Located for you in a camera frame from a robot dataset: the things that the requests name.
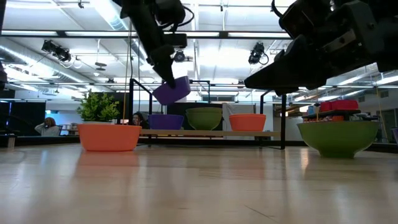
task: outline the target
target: potted plant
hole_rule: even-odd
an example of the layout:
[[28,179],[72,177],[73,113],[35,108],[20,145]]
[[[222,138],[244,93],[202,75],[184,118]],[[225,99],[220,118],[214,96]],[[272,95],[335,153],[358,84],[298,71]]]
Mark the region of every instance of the potted plant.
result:
[[106,93],[99,96],[90,90],[81,100],[77,113],[85,123],[109,123],[119,114],[116,109],[119,102],[113,101],[113,98],[114,96],[108,96]]

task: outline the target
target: plastic bowl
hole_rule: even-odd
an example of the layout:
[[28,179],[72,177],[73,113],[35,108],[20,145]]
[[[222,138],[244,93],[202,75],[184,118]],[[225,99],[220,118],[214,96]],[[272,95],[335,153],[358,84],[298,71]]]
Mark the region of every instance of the plastic bowl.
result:
[[211,131],[219,125],[222,117],[219,112],[187,113],[188,122],[195,130]]
[[169,87],[167,83],[163,83],[161,86],[153,91],[153,96],[162,105],[170,105],[177,100],[181,100],[191,93],[191,87],[189,85],[189,78],[187,76],[175,79],[175,89]]
[[91,152],[125,152],[137,146],[140,126],[78,124],[80,142]]
[[304,142],[323,157],[353,158],[375,140],[379,123],[334,121],[297,124]]
[[208,108],[190,108],[187,109],[185,112],[187,113],[222,113],[223,109],[222,108],[212,108],[212,107],[208,107]]
[[264,114],[232,114],[229,122],[233,131],[262,131],[266,118]]
[[157,130],[180,130],[184,116],[171,114],[152,114],[148,117],[149,127]]

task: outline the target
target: table surface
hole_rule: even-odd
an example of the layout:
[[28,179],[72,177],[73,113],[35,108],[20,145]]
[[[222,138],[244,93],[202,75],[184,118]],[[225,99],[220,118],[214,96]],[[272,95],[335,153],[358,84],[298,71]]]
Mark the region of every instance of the table surface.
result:
[[398,155],[79,144],[0,152],[0,223],[398,223]]

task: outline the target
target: person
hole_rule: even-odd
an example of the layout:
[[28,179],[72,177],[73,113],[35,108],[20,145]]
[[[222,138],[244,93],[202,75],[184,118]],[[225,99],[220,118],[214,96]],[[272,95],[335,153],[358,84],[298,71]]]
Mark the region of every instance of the person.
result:
[[134,113],[132,115],[132,123],[135,126],[141,126],[143,129],[149,129],[148,122],[144,119],[140,112]]
[[54,137],[60,135],[60,127],[57,126],[54,118],[45,118],[44,123],[37,125],[35,130],[45,137]]

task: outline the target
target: red container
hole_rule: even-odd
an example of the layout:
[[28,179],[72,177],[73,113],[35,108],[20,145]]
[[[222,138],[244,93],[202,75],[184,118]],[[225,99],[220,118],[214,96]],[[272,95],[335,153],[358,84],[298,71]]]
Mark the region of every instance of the red container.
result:
[[326,112],[331,110],[331,102],[322,102],[320,112]]
[[264,114],[232,114],[229,122],[233,131],[262,131],[266,123]]
[[125,152],[136,146],[140,126],[109,124],[78,124],[80,142],[91,152]]
[[335,100],[330,102],[332,110],[358,110],[358,102],[356,100]]

